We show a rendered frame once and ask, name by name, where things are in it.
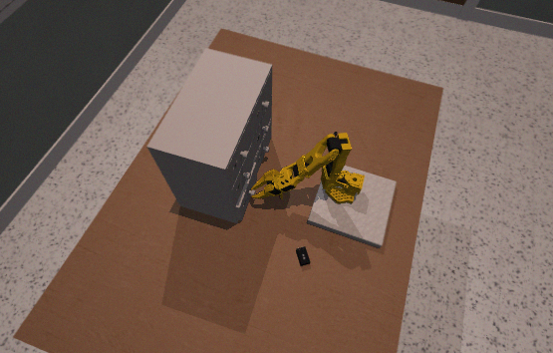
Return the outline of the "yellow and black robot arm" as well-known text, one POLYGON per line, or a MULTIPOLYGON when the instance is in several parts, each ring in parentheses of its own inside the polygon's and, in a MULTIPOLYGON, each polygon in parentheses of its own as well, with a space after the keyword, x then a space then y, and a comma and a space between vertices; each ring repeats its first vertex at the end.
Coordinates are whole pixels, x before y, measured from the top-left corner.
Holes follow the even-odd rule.
POLYGON ((304 177, 309 178, 322 168, 321 182, 325 193, 335 203, 353 203, 356 192, 361 188, 363 176, 342 171, 351 149, 347 133, 339 133, 336 138, 333 134, 327 135, 307 155, 281 170, 277 182, 279 189, 287 192, 296 188, 304 177), (326 148, 329 153, 322 157, 326 148))

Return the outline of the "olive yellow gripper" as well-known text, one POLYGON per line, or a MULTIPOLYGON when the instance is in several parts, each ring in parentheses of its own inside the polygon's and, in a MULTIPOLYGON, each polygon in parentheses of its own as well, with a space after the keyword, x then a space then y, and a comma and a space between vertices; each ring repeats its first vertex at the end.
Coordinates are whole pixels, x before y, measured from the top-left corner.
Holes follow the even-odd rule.
POLYGON ((279 189, 279 186, 277 185, 279 172, 276 170, 271 170, 267 173, 265 173, 262 178, 252 187, 251 190, 256 190, 261 186, 264 186, 266 183, 267 185, 264 187, 264 190, 252 195, 252 198, 263 198, 266 196, 276 196, 281 195, 281 199, 283 199, 283 191, 279 189), (266 181, 267 180, 267 181, 266 181))

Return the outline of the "dark grey chest of drawers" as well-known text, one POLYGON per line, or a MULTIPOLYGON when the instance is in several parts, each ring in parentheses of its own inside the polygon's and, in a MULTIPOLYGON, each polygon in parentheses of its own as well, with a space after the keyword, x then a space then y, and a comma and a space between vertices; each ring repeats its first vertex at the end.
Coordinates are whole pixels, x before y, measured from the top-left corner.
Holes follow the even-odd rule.
POLYGON ((270 72, 272 135, 272 65, 205 48, 147 145, 180 206, 238 223, 227 167, 249 118, 255 163, 251 113, 270 72))

